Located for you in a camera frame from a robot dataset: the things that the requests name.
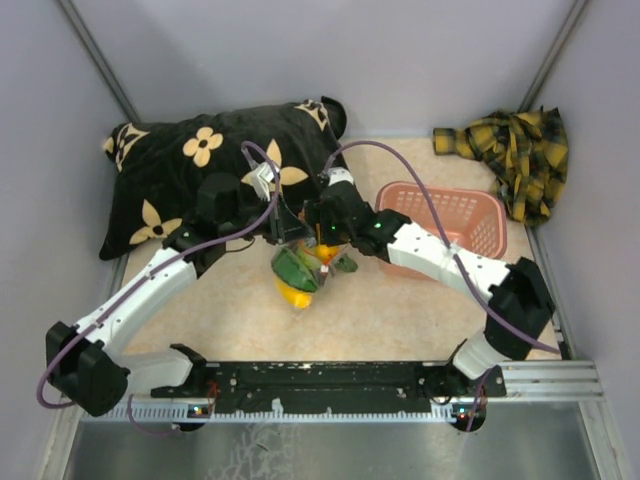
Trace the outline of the orange toy fruit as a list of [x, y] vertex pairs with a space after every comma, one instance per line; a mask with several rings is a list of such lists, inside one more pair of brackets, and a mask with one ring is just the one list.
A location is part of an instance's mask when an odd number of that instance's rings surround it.
[[341, 248], [339, 246], [327, 246], [323, 244], [315, 246], [315, 255], [323, 264], [331, 263], [340, 252]]

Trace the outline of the pink plastic basket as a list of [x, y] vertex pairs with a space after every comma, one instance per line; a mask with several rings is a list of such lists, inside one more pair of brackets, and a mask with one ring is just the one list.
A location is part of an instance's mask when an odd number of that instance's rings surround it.
[[[490, 259], [507, 249], [506, 213], [493, 195], [480, 190], [430, 186], [428, 192], [450, 241]], [[422, 191], [415, 183], [396, 181], [379, 190], [375, 207], [410, 217], [429, 233], [438, 235], [436, 222]]]

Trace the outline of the yellow toy mango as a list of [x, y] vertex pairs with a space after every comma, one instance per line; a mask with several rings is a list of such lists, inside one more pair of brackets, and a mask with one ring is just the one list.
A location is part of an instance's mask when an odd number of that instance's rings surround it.
[[275, 284], [280, 295], [292, 307], [299, 310], [304, 310], [312, 304], [312, 293], [300, 291], [294, 287], [291, 287], [279, 278], [275, 278]]

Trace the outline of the clear zip top bag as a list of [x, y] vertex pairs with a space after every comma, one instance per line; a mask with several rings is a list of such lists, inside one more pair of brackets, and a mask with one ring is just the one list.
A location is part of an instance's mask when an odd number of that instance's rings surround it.
[[271, 259], [277, 290], [294, 308], [307, 309], [327, 279], [355, 273], [358, 264], [345, 247], [318, 244], [309, 238], [282, 246]]

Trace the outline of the green bumpy toy fruit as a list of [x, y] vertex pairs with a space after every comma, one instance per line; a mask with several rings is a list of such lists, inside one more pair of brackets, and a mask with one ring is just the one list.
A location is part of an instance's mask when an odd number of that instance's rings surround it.
[[321, 259], [316, 257], [312, 252], [309, 252], [307, 249], [304, 249], [302, 247], [297, 248], [296, 255], [298, 256], [302, 264], [310, 270], [319, 269], [323, 264], [323, 261]]

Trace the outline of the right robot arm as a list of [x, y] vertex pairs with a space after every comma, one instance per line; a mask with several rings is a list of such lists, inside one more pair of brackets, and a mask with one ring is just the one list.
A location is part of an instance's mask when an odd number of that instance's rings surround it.
[[449, 361], [446, 380], [454, 393], [470, 395], [498, 364], [521, 361], [532, 349], [550, 348], [539, 337], [555, 313], [555, 303], [534, 261], [506, 263], [470, 252], [396, 210], [374, 210], [349, 181], [330, 185], [318, 199], [307, 201], [303, 219], [319, 243], [349, 244], [365, 256], [467, 294], [484, 310], [483, 329], [464, 341]]

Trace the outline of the watermelon slice toy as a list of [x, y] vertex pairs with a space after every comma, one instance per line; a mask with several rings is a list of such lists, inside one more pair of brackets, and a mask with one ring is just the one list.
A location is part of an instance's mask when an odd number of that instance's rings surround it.
[[306, 268], [288, 247], [281, 248], [271, 260], [271, 270], [277, 278], [300, 291], [315, 293], [319, 289], [316, 274]]

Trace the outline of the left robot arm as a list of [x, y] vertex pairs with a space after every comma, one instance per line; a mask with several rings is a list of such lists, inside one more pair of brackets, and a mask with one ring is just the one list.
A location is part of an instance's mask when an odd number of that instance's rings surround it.
[[160, 391], [194, 397], [206, 389], [206, 361], [184, 345], [148, 354], [125, 350], [172, 297], [226, 254], [228, 242], [261, 236], [278, 245], [306, 236], [282, 199], [282, 187], [295, 180], [287, 170], [271, 172], [262, 164], [247, 179], [255, 203], [243, 199], [243, 184], [233, 175], [209, 176], [195, 208], [133, 279], [74, 324], [58, 322], [48, 330], [39, 391], [50, 384], [70, 404], [100, 417], [129, 395]]

